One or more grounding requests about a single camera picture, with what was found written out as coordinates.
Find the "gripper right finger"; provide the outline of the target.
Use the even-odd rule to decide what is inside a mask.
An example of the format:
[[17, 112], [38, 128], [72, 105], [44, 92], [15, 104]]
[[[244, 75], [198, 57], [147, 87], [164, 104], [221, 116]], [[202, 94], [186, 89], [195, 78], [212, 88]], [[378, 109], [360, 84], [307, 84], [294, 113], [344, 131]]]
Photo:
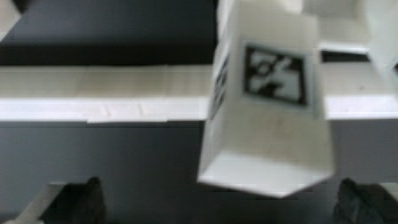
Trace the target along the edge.
[[398, 224], [398, 183], [339, 183], [331, 224]]

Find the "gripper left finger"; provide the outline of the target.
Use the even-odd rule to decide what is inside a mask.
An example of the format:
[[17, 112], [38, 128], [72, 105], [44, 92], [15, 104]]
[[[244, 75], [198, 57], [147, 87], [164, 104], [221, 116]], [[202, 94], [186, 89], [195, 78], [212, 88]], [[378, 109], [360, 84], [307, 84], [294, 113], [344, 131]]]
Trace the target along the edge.
[[106, 224], [100, 180], [49, 183], [10, 224]]

